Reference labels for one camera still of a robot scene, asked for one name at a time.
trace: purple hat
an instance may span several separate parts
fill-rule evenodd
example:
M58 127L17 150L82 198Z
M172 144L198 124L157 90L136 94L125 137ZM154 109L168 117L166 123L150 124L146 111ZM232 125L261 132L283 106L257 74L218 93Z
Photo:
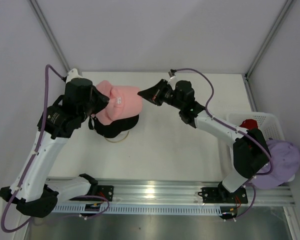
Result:
M271 139L266 141L269 148L273 171L269 175L258 175L251 180L259 189L272 189L287 182L300 166L300 151L291 142ZM261 168L258 173L266 173L270 164Z

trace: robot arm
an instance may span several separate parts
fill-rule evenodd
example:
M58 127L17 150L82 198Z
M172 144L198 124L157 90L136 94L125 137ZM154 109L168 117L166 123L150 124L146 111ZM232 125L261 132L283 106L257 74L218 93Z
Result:
M169 75L175 82L176 76L172 72ZM216 121L217 118L211 117L206 108L196 101L195 91L189 81L177 81L173 89L170 82L162 79L155 86L140 91L138 95L157 106L167 103L179 109L179 116L184 123L214 135L233 149L234 169L218 186L219 195L224 201L269 162L261 149L241 134L246 133L254 138L269 152L261 131L256 128L247 130L222 120L232 128L230 129Z
M16 204L17 210L24 215L43 218L54 209L57 202L87 194L95 195L98 182L87 174L81 174L65 183L45 185L45 182L59 152L73 131L80 128L89 115L104 109L108 102L109 98L102 95L90 80L82 78L76 69L71 70L66 79L64 95L47 108L44 133L38 152L35 152L35 148L43 116L37 125L39 131L27 161L14 183L1 188L0 197L8 201L18 190L12 202ZM18 187L20 178L34 154L22 186Z

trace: laundry basket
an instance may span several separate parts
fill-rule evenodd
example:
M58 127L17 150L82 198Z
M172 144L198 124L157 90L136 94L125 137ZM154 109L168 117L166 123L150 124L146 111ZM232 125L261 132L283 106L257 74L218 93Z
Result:
M238 111L228 113L225 119L236 126L241 125L244 120L254 119L256 120L258 128L261 130L266 141L269 139L285 140L280 123L277 117L273 114L256 111ZM230 156L233 164L234 154L232 149L230 149Z

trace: white wall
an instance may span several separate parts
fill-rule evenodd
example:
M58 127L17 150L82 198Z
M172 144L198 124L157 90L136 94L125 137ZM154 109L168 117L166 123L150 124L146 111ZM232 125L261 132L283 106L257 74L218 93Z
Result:
M285 0L38 0L71 66L245 73Z
M0 188L16 179L32 147L46 64L65 73L27 1L0 0ZM64 83L50 79L51 103Z
M251 84L258 110L275 114L286 139L300 148L300 0L254 72ZM290 185L300 217L300 169Z

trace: pink hat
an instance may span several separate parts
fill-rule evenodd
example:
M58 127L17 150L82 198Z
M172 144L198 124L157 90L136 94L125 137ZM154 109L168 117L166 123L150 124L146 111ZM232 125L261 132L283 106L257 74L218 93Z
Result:
M108 105L95 116L103 125L110 125L115 120L138 115L142 110L142 98L137 94L140 89L135 86L112 86L104 80L96 89L110 98Z

